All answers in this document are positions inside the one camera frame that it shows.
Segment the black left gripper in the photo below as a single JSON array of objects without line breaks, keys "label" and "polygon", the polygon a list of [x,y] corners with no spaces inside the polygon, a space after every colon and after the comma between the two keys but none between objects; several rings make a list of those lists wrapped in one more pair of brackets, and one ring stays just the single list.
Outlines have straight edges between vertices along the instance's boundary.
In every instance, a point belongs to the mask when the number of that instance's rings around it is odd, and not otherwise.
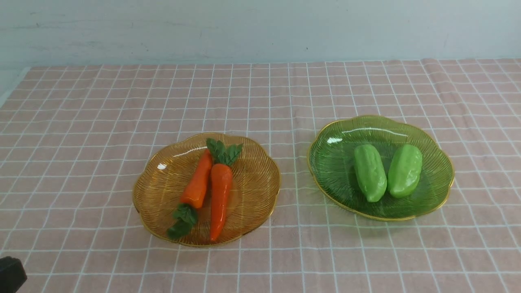
[{"label": "black left gripper", "polygon": [[20,259],[11,256],[0,259],[0,292],[16,293],[27,280]]}]

